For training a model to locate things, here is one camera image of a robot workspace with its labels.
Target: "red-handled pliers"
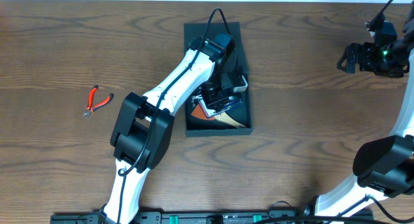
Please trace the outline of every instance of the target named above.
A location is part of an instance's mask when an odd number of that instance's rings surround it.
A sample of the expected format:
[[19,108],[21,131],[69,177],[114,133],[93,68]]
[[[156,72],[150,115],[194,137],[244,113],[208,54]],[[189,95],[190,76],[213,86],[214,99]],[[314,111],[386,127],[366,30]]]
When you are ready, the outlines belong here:
[[86,111],[83,114],[84,118],[89,118],[89,116],[96,110],[98,110],[99,108],[107,105],[112,98],[114,97],[114,94],[109,94],[109,96],[102,102],[100,102],[99,104],[96,104],[95,106],[93,105],[93,96],[95,95],[95,92],[98,90],[98,85],[95,85],[92,89],[91,92],[89,93],[89,99],[88,99],[88,106],[86,107]]

